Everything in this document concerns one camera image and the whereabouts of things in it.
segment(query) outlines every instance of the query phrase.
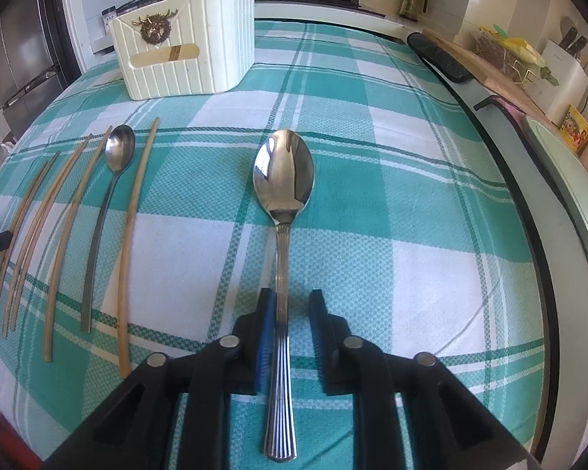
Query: bamboo chopstick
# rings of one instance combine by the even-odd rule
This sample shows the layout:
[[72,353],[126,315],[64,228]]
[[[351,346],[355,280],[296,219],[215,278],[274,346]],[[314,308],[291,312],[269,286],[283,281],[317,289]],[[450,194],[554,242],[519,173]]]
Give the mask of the bamboo chopstick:
[[159,117],[155,118],[152,124],[151,132],[148,134],[146,146],[142,152],[142,158],[135,174],[133,182],[133,192],[127,210],[127,222],[124,227],[124,239],[122,243],[122,254],[120,255],[120,278],[118,281],[118,360],[120,361],[120,378],[126,378],[131,372],[131,363],[129,360],[129,323],[127,319],[127,287],[129,278],[129,261],[133,239],[133,227],[135,226],[135,216],[137,214],[137,204],[139,194],[142,189],[143,175],[146,172],[148,156],[151,154],[152,142],[155,140]]
[[63,231],[61,232],[61,239],[59,240],[59,245],[57,247],[56,254],[54,255],[53,271],[50,276],[50,283],[48,286],[48,298],[45,301],[44,360],[46,362],[52,362],[53,360],[54,306],[56,304],[57,290],[59,288],[59,279],[61,276],[61,267],[63,266],[63,257],[65,256],[67,242],[69,241],[69,233],[72,230],[72,225],[74,224],[74,220],[76,218],[76,212],[78,211],[78,205],[80,205],[81,203],[81,198],[83,197],[83,193],[85,192],[85,187],[87,187],[89,177],[91,177],[91,173],[94,170],[96,161],[98,160],[98,157],[102,152],[102,149],[105,147],[107,137],[109,137],[109,134],[111,134],[112,130],[113,126],[110,125],[105,135],[102,136],[100,143],[94,150],[91,159],[89,159],[89,164],[87,164],[87,168],[83,173],[81,182],[78,184],[78,187],[74,192],[72,204],[69,206],[69,210],[67,211],[65,224],[63,226]]
[[[28,210],[29,210],[30,206],[33,204],[33,200],[34,200],[35,196],[37,195],[38,190],[43,185],[44,180],[45,180],[45,177],[47,177],[47,174],[50,172],[50,169],[52,169],[55,161],[59,157],[59,154],[60,154],[60,152],[56,152],[54,154],[54,156],[48,161],[48,164],[45,166],[44,172],[39,177],[38,183],[36,184],[36,186],[35,186],[35,188],[33,190],[33,193],[31,194],[30,198],[28,199],[26,206],[24,207],[24,211],[22,213],[22,217],[19,220],[19,222],[17,224],[17,227],[16,227],[16,232],[13,233],[13,238],[11,239],[11,242],[12,243],[16,242],[16,239],[19,236],[20,229],[22,229],[22,226],[24,224],[26,213],[28,213]],[[6,271],[7,271],[7,268],[9,266],[9,260],[11,258],[11,253],[12,253],[12,251],[14,249],[15,249],[15,246],[12,246],[11,248],[9,248],[9,252],[5,256],[4,266],[2,268],[2,272],[1,272],[1,275],[0,275],[0,295],[2,293],[2,285],[4,284],[4,277],[6,275]],[[9,283],[9,287],[11,287],[11,284],[13,284],[13,281],[14,281],[15,277],[16,277],[16,269],[14,267],[13,274],[11,274],[11,281]],[[9,293],[7,292],[7,299],[6,299],[6,302],[5,302],[5,305],[4,305],[4,315],[3,315],[5,319],[7,318],[8,312],[9,312],[8,302],[9,302]]]
[[26,271],[28,270],[28,265],[31,263],[31,258],[33,257],[33,250],[35,248],[35,245],[37,244],[37,240],[39,238],[39,234],[41,233],[41,229],[44,226],[45,218],[48,216],[48,212],[50,212],[50,208],[52,207],[54,199],[56,198],[59,190],[61,189],[61,186],[63,186],[63,182],[65,182],[65,179],[72,170],[74,163],[76,163],[76,160],[87,146],[87,143],[89,143],[91,137],[92,134],[87,136],[85,140],[74,151],[74,153],[65,161],[65,163],[61,167],[61,170],[54,179],[53,184],[51,185],[43,201],[41,202],[41,205],[39,206],[37,212],[35,213],[35,219],[29,227],[28,233],[26,233],[24,244],[22,245],[22,249],[20,249],[19,255],[17,256],[17,263],[14,269],[14,277],[11,279],[9,297],[7,297],[7,307],[9,308],[9,312],[8,316],[5,316],[4,323],[2,325],[3,335],[7,334],[7,329],[14,330],[16,328],[17,308],[19,307],[19,298],[22,295],[22,289],[24,287],[24,282],[26,279]]
[[19,205],[17,206],[17,210],[15,215],[13,216],[13,220],[11,220],[11,225],[9,226],[9,231],[13,234],[13,237],[11,238],[11,244],[8,249],[5,249],[3,252],[0,253],[0,285],[2,284],[2,281],[4,281],[4,275],[6,274],[6,268],[4,268],[5,263],[9,263],[8,260],[11,257],[11,252],[13,251],[13,248],[15,247],[17,238],[16,233],[19,229],[19,226],[21,226],[20,220],[24,218],[26,211],[28,211],[28,207],[31,204],[29,199],[31,199],[37,193],[37,189],[40,185],[39,178],[42,176],[44,171],[47,171],[47,164],[48,161],[43,161],[42,165],[37,170],[37,173],[35,173],[35,176],[33,177],[31,183],[28,185],[28,188],[26,189],[26,193],[24,194],[23,198],[19,202]]

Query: refrigerator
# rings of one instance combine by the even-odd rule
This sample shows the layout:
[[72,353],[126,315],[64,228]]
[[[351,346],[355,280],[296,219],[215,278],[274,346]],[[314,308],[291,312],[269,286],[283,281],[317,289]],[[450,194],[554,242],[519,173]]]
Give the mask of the refrigerator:
[[16,139],[80,74],[60,2],[10,0],[0,14],[0,110]]

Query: spoon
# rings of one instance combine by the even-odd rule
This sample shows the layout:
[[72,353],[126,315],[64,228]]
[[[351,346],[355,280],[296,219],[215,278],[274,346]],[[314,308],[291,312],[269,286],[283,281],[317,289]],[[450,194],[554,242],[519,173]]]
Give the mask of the spoon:
[[252,184],[276,225],[276,323],[263,453],[274,461],[287,461],[296,457],[288,338],[290,230],[314,187],[314,161],[301,137],[290,130],[270,134],[255,158]]
[[100,236],[102,235],[102,227],[105,222],[105,215],[107,214],[111,194],[120,175],[131,163],[133,155],[135,155],[135,133],[128,125],[118,125],[111,131],[105,144],[105,157],[107,158],[109,169],[113,172],[113,178],[102,200],[94,234],[91,238],[89,257],[87,258],[87,270],[85,272],[85,286],[83,287],[83,302],[81,303],[81,332],[91,331],[91,305],[94,293],[96,258],[98,257]]

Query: spoon handle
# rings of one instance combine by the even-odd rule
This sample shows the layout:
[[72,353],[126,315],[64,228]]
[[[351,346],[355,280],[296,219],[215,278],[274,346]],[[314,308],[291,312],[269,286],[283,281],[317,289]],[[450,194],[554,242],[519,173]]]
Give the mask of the spoon handle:
[[91,246],[89,247],[89,257],[87,258],[87,269],[85,271],[85,285],[83,286],[83,301],[81,302],[81,332],[91,332],[91,305],[94,298],[94,274],[96,272],[96,259],[98,258],[98,248],[100,246],[100,237],[102,236],[102,227],[105,223],[105,215],[111,200],[111,194],[115,183],[118,181],[118,175],[114,175],[109,183],[105,197],[96,220],[94,234],[91,237]]
[[263,448],[264,455],[274,461],[288,461],[296,457],[288,337],[288,254],[291,228],[286,223],[276,226],[276,323],[268,422]]

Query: teal plaid tablecloth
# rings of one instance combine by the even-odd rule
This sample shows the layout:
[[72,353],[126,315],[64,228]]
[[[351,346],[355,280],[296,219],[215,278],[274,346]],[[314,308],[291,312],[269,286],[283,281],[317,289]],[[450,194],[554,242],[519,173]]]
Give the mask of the teal plaid tablecloth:
[[[235,89],[132,101],[116,61],[99,65],[39,116],[0,170],[2,230],[42,158],[62,152],[38,202],[83,136],[96,136],[45,223],[17,331],[0,335],[0,408],[41,457],[119,383],[118,251],[138,157],[155,116],[161,125],[130,269],[133,363],[152,351],[199,350],[254,310],[260,288],[273,283],[274,230],[254,197],[251,165],[271,130],[292,128],[314,155],[316,183],[292,231],[299,456],[285,466],[352,466],[351,399],[324,396],[315,370],[307,318],[314,288],[322,288],[330,312],[345,316],[355,334],[384,351],[435,353],[521,443],[530,444],[544,368],[537,281],[519,215],[477,131],[407,46],[330,25],[257,21],[256,64]],[[47,282],[67,204],[100,136],[121,123],[135,129],[138,149],[105,222],[92,334],[80,333],[78,314],[89,242],[111,179],[103,160],[71,233],[54,362],[44,363]],[[22,240],[23,233],[14,260]],[[265,395],[232,401],[233,469],[276,468],[260,455],[265,402]],[[400,397],[397,404],[405,421]]]

